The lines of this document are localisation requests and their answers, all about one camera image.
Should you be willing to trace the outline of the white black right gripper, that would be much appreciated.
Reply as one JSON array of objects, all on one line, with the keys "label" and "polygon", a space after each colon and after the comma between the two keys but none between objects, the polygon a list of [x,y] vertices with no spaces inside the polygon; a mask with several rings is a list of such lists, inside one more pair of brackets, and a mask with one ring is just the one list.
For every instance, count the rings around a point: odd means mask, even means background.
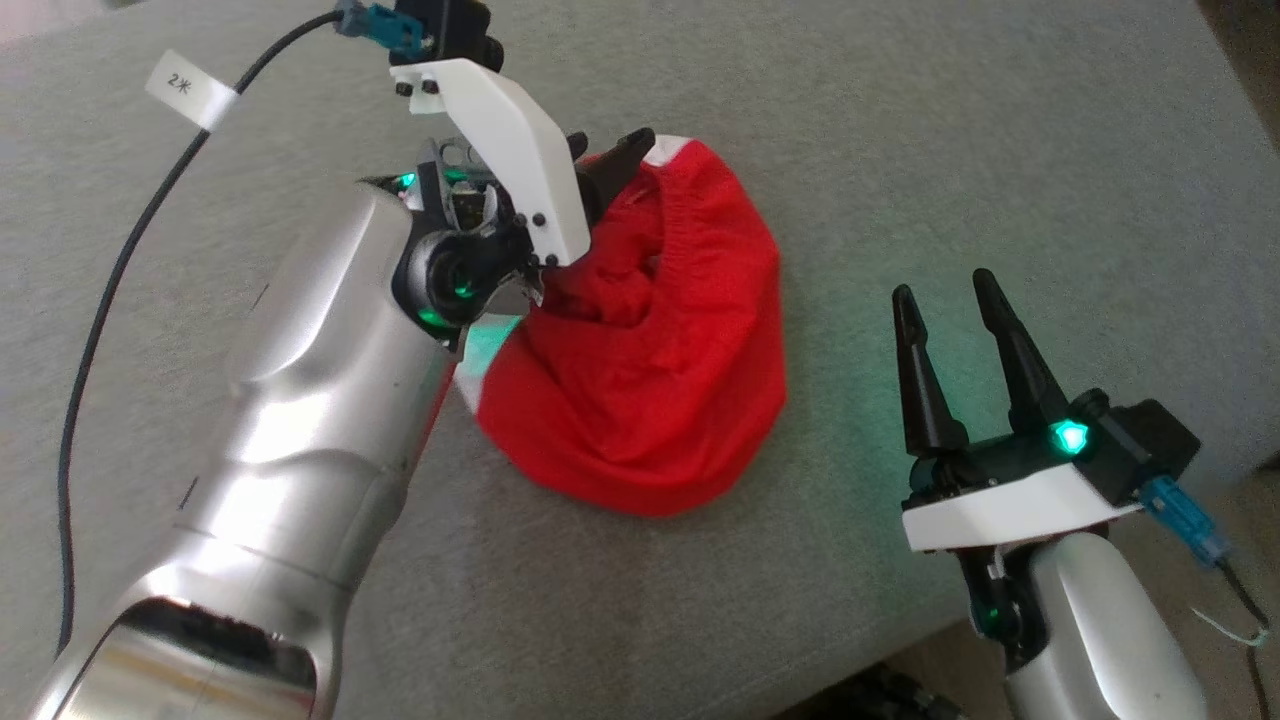
[{"label": "white black right gripper", "polygon": [[1069,402],[995,274],[972,274],[1007,388],[1011,433],[973,442],[950,411],[908,284],[892,292],[905,450],[914,460],[902,528],[915,552],[959,562],[975,632],[1012,667],[1120,667],[1142,651],[1142,591],[1101,539],[1115,507],[1076,466],[1101,392]]}]

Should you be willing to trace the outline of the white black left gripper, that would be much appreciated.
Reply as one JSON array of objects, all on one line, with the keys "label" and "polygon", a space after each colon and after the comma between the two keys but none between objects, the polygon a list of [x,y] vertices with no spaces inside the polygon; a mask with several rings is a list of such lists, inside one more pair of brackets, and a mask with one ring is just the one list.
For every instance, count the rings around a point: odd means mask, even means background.
[{"label": "white black left gripper", "polygon": [[657,142],[653,128],[639,128],[586,158],[584,131],[564,137],[520,85],[466,59],[394,67],[390,76],[412,114],[444,115],[483,165],[477,222],[458,217],[444,152],[435,143],[424,150],[413,182],[401,193],[412,224],[393,293],[439,340],[456,341],[506,286],[540,302],[543,272],[585,255],[589,228],[604,218]]}]

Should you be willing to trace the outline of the grey fabric sofa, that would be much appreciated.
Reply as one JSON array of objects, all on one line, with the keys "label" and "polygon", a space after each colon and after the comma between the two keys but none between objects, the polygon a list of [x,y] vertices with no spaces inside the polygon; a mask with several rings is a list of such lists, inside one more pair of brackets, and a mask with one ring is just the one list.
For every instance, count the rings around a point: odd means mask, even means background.
[{"label": "grey fabric sofa", "polygon": [[[334,0],[147,0],[0,45],[0,720],[59,616],[58,441],[102,284],[195,135],[168,49],[234,81]],[[767,716],[965,615],[911,553],[890,293],[951,409],[1006,425],[970,274],[1062,387],[1157,398],[1197,495],[1280,451],[1280,155],[1189,0],[492,0],[503,74],[594,147],[699,138],[781,251],[788,398],[745,477],[666,520],[521,477],[451,393],[357,594],[342,720]],[[79,628],[155,551],[282,254],[434,128],[376,45],[273,61],[168,199],[111,309],[72,491]]]}]

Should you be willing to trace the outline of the red basketball jersey white trim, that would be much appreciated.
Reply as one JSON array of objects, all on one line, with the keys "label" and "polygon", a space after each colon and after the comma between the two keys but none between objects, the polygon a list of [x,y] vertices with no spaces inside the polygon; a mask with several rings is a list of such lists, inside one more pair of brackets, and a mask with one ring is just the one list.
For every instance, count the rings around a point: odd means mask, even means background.
[{"label": "red basketball jersey white trim", "polygon": [[731,489],[786,398],[780,249],[730,165],[660,135],[524,316],[474,325],[453,383],[534,483],[669,516]]}]

